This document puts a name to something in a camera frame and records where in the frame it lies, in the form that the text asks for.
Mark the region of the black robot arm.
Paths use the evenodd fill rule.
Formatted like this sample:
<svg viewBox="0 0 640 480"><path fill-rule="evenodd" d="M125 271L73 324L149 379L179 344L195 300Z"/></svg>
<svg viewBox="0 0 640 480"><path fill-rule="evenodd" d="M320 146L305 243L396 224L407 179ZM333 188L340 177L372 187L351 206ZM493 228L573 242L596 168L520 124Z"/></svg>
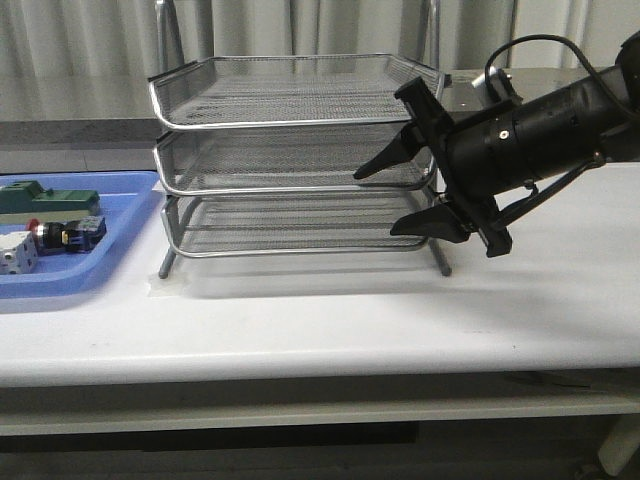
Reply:
<svg viewBox="0 0 640 480"><path fill-rule="evenodd" d="M596 71L570 40L587 77L523 102L503 70L487 62L488 105L456 122L421 78L395 93L410 121L355 178L412 160L428 148L445 184L435 204L395 222L394 236L462 243L473 233L489 258L511 251L508 225L557 194L585 171L639 156L639 36L621 46L613 66Z"/></svg>

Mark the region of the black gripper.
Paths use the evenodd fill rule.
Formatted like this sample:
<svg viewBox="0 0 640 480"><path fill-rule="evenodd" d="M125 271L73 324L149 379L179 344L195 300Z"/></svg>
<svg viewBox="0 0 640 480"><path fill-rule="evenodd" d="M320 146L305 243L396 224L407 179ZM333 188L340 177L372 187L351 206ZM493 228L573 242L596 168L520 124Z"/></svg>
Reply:
<svg viewBox="0 0 640 480"><path fill-rule="evenodd" d="M446 183L446 190L445 198L439 203L397 220L390 234L462 243L476 232L489 258L510 253L512 239L508 230L492 225L499 213L494 196L507 182L498 173L490 151L495 141L489 133L491 122L513 109L514 103L500 102L456 122L420 78L401 86L395 97L405 104L413 124L406 124L380 153L360 166L353 177L368 178L407 163L426 146Z"/></svg>

